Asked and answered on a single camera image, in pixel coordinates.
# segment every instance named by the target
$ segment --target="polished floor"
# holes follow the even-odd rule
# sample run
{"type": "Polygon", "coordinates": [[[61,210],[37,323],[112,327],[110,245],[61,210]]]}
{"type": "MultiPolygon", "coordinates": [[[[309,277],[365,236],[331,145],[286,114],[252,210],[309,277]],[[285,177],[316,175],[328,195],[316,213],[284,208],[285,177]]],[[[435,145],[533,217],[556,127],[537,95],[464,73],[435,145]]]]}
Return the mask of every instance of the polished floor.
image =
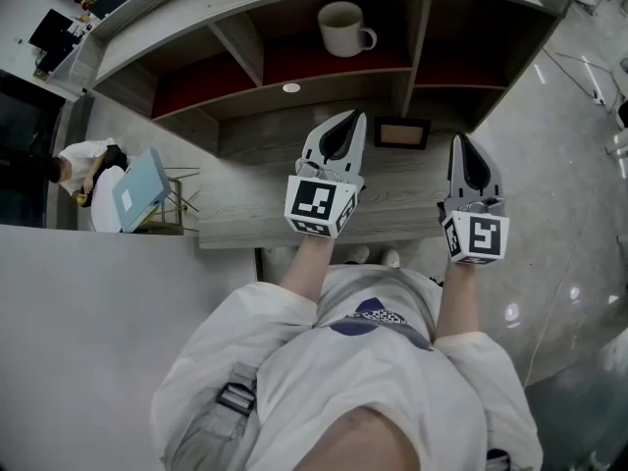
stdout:
{"type": "MultiPolygon", "coordinates": [[[[547,44],[551,56],[588,93],[611,105],[612,79],[566,54],[605,68],[628,41],[616,2],[594,18],[573,7],[547,44]]],[[[534,383],[616,337],[628,325],[626,265],[615,242],[628,233],[628,187],[620,163],[603,151],[618,132],[596,105],[542,51],[503,102],[474,133],[501,167],[511,218],[506,259],[481,271],[482,327],[510,353],[523,382],[534,383]]],[[[215,159],[122,109],[97,101],[88,138],[115,137],[132,155],[156,148],[166,166],[212,166],[215,159]]],[[[184,196],[198,187],[194,177],[184,196]]],[[[193,212],[184,216],[190,229],[193,212]]],[[[79,227],[89,229],[84,211],[79,227]]],[[[395,245],[404,267],[428,276],[445,271],[442,237],[395,245]]],[[[374,257],[383,246],[373,246],[374,257]]],[[[346,247],[339,247],[341,261],[346,247]]],[[[291,249],[265,253],[265,275],[276,280],[291,249]]]]}

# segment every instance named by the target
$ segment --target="hand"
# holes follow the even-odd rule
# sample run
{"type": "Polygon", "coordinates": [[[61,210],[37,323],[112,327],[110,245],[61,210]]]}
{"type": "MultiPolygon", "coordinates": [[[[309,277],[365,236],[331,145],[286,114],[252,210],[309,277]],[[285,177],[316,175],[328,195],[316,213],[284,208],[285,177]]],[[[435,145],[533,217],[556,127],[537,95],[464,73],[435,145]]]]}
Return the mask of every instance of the hand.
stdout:
{"type": "Polygon", "coordinates": [[[82,189],[85,194],[89,194],[94,189],[94,180],[92,177],[85,178],[85,181],[82,183],[82,189]]]}

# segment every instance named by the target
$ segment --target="white shirt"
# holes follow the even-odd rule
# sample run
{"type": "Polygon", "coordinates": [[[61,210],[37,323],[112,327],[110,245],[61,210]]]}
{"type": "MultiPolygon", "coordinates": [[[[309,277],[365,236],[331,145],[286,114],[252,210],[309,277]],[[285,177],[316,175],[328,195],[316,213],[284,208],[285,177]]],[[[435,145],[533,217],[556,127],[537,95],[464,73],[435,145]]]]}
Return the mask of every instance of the white shirt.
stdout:
{"type": "Polygon", "coordinates": [[[489,449],[506,451],[512,469],[540,469],[536,425],[510,359],[479,332],[432,343],[440,301],[423,276],[381,266],[332,268],[318,306],[264,283],[235,291],[153,398],[160,456],[203,392],[221,388],[239,361],[258,368],[261,429],[247,469],[293,469],[358,406],[393,421],[423,471],[484,471],[489,449]]]}
{"type": "Polygon", "coordinates": [[[69,180],[59,182],[69,195],[80,190],[82,183],[87,178],[87,173],[94,160],[107,151],[109,145],[115,145],[116,140],[108,137],[104,141],[83,141],[75,143],[59,152],[59,157],[66,158],[72,165],[72,175],[69,180]]]}

